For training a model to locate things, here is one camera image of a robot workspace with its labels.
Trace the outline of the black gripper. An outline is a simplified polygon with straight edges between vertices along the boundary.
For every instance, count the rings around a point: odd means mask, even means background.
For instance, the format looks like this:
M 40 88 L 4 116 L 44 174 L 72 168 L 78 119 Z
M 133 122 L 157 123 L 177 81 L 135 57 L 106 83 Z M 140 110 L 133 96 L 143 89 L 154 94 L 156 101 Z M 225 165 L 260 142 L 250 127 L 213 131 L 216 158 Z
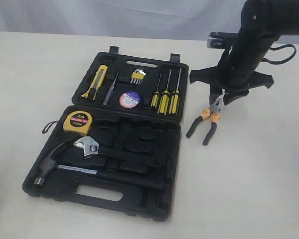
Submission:
M 210 85 L 209 104 L 223 95 L 223 104 L 229 105 L 233 101 L 246 97 L 249 89 L 257 87 L 270 88 L 274 84 L 271 75 L 266 75 L 255 71 L 252 64 L 238 64 L 209 67 L 190 72 L 190 83 L 203 82 Z

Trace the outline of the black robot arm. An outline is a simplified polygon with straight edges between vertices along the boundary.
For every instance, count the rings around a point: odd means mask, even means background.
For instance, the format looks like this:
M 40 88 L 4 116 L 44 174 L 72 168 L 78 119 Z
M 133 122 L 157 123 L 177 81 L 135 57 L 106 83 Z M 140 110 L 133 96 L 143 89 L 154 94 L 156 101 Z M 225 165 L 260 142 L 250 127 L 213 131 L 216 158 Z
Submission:
M 299 35 L 299 0 L 248 0 L 241 12 L 238 33 L 211 32 L 208 48 L 222 49 L 217 66 L 190 72 L 190 83 L 210 86 L 209 103 L 223 96 L 225 105 L 248 95 L 249 90 L 270 88 L 273 77 L 256 71 L 261 62 L 284 64 L 292 59 L 265 58 L 272 45 L 285 35 Z

